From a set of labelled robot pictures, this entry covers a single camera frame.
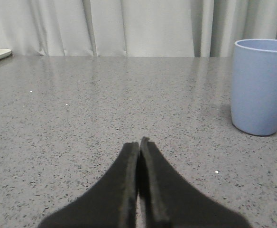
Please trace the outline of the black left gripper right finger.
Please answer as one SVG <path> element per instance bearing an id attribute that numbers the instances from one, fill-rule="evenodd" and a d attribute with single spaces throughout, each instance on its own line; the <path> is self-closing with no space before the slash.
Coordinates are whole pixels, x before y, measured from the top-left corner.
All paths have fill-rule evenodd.
<path id="1" fill-rule="evenodd" d="M 148 228 L 249 228 L 239 213 L 215 202 L 188 183 L 143 137 L 138 189 Z"/>

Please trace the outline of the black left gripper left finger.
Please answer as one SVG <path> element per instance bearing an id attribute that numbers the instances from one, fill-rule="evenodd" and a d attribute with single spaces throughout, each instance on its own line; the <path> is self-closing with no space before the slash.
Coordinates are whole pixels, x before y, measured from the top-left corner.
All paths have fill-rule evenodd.
<path id="1" fill-rule="evenodd" d="M 123 145 L 117 159 L 86 193 L 46 217 L 40 228 L 134 228 L 138 142 Z"/>

